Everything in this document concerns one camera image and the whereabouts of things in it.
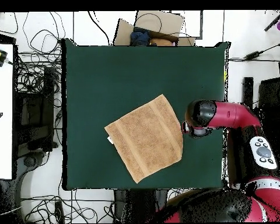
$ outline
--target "black stand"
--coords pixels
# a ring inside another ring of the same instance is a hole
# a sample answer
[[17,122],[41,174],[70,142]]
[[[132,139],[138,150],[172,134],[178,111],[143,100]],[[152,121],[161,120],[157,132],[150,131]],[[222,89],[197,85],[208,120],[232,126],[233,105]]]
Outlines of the black stand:
[[39,152],[18,158],[16,178],[11,181],[0,180],[0,223],[24,223],[20,208],[21,186],[25,175],[38,168],[43,157],[44,153]]
[[269,30],[273,25],[277,24],[280,20],[280,15],[278,15],[264,30]]

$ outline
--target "black cable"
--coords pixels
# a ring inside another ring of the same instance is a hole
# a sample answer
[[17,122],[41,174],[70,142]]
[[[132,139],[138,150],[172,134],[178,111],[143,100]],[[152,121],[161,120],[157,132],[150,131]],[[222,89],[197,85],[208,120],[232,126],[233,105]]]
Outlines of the black cable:
[[268,60],[268,59],[251,59],[251,60],[246,60],[244,58],[229,58],[228,61],[232,62],[249,62],[249,61],[256,61],[256,62],[280,62],[280,60]]
[[60,123],[60,121],[61,121],[61,118],[62,118],[62,110],[60,110],[59,112],[58,112],[58,114],[57,114],[57,116],[56,116],[56,119],[55,119],[55,130],[56,130],[56,134],[57,134],[57,138],[58,138],[58,141],[59,141],[59,143],[60,143],[60,145],[62,146],[62,143],[61,143],[61,141],[60,141],[60,139],[59,139],[59,135],[58,135],[58,129],[59,128],[57,128],[57,126],[58,126],[58,124]]
[[107,40],[108,40],[108,46],[110,45],[110,42],[109,42],[109,38],[108,38],[108,35],[105,33],[105,31],[95,22],[95,20],[93,20],[91,14],[89,11],[87,11],[89,17],[91,18],[92,22],[103,32],[103,34],[107,37]]
[[[187,33],[187,28],[186,28],[186,17],[184,17],[184,30],[185,30],[185,32]],[[189,44],[191,45],[191,46],[193,46],[192,44],[191,44],[191,41],[190,41],[190,39],[189,39],[189,37],[187,37],[188,38],[188,41],[189,41]]]
[[139,17],[136,19],[136,21],[135,21],[135,26],[136,26],[137,21],[138,21],[141,17],[143,17],[143,16],[145,16],[145,15],[153,15],[153,16],[156,16],[156,17],[159,19],[159,21],[160,21],[160,29],[159,29],[158,33],[160,33],[160,31],[161,31],[161,29],[162,29],[162,21],[161,21],[160,17],[158,17],[157,15],[152,14],[152,13],[145,13],[145,14],[143,14],[142,16],[139,16]]
[[244,58],[231,58],[230,61],[233,61],[233,62],[243,62],[243,61],[266,61],[266,62],[280,62],[278,60],[256,60],[255,58],[258,58],[262,53],[270,50],[270,49],[273,49],[277,46],[280,46],[280,43],[277,44],[277,45],[274,45],[266,50],[263,50],[263,51],[255,51],[255,52],[252,52],[248,55],[246,55]]
[[72,223],[72,190],[71,190],[71,223]]
[[18,20],[16,19],[16,13],[13,12],[13,14],[14,14],[15,20],[16,20],[16,31],[13,32],[13,33],[10,33],[10,32],[8,32],[8,31],[2,31],[2,30],[0,30],[0,32],[2,32],[2,33],[8,33],[8,34],[16,34],[16,33],[18,32],[18,30],[19,30],[19,25],[17,24],[17,23],[18,23]]
[[46,164],[47,164],[47,162],[48,162],[48,160],[49,160],[49,157],[50,157],[50,152],[48,153],[48,158],[47,158],[47,161],[46,161],[44,164],[40,165],[39,167],[46,165]]

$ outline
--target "brown towel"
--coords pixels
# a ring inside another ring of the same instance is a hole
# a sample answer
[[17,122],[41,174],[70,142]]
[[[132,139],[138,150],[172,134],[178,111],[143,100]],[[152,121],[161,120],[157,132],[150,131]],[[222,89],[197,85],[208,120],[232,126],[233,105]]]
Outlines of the brown towel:
[[181,160],[180,123],[162,94],[105,130],[136,183]]

